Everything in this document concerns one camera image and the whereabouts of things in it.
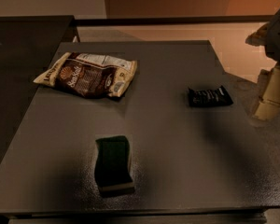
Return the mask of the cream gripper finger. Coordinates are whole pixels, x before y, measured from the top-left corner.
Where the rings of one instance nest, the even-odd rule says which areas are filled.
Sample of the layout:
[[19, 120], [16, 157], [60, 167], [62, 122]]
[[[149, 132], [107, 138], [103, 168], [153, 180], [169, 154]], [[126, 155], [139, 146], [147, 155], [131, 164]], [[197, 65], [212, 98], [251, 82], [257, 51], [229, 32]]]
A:
[[260, 120], [273, 119], [280, 112], [280, 63], [270, 71], [260, 71], [258, 88], [252, 116]]
[[258, 30], [254, 33], [252, 33], [251, 35], [249, 35], [245, 42], [248, 45], [251, 46], [265, 46], [266, 45], [266, 37], [267, 37], [267, 33], [268, 33], [268, 27], [269, 24], [265, 23], [263, 24], [260, 28], [258, 28]]

